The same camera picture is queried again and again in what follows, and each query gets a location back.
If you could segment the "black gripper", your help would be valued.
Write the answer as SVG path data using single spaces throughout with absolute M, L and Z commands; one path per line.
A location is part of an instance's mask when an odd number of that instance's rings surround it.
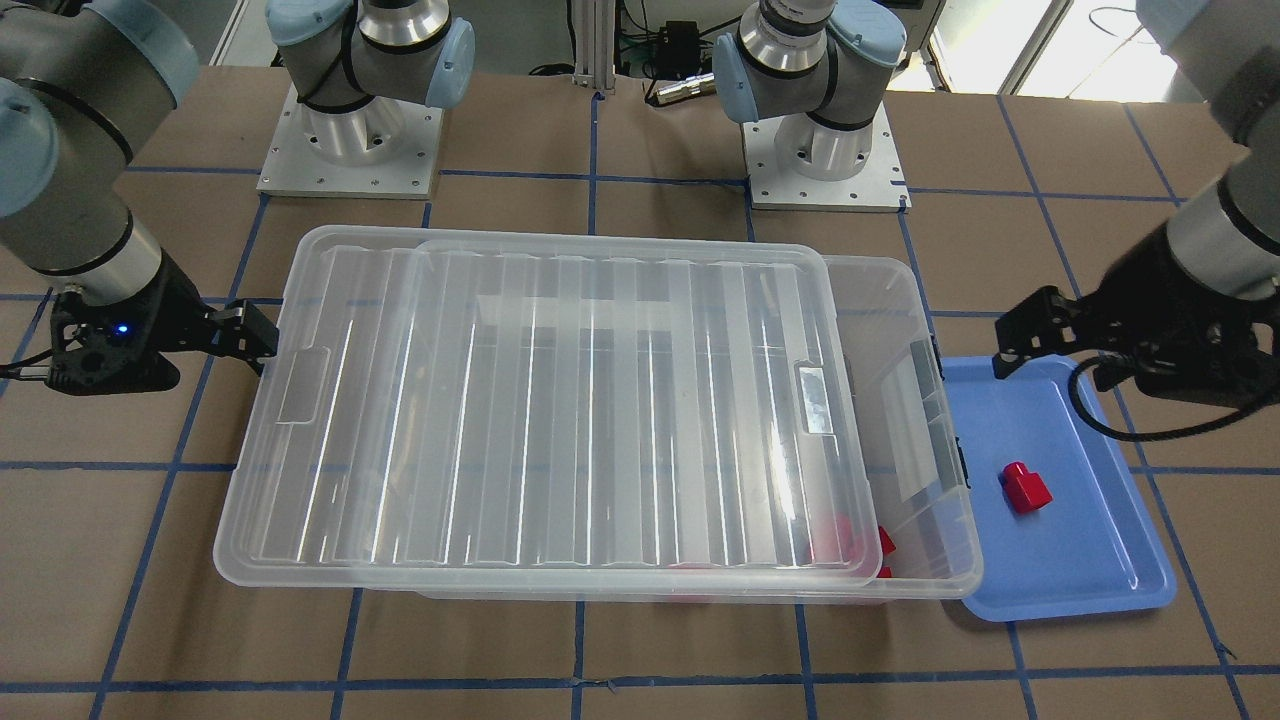
M 1106 389 L 1134 378 L 1156 398 L 1245 406 L 1277 388 L 1277 346 L 1263 348 L 1257 325 L 1277 329 L 1277 300 L 1235 299 L 1194 281 L 1158 225 L 1080 301 L 1042 286 L 996 319 L 992 369 L 1005 380 L 1033 359 L 1100 348 L 1126 363 L 1103 372 Z

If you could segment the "black gripper over box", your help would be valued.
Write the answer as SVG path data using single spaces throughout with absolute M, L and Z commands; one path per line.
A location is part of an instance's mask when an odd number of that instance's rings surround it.
M 261 377 L 279 342 L 274 322 L 246 299 L 212 310 L 166 251 L 157 274 L 119 302 L 92 306 L 83 293 L 60 292 L 50 336 L 46 386 L 70 396 L 172 389 L 180 372 L 165 355 L 177 352 L 233 357 Z

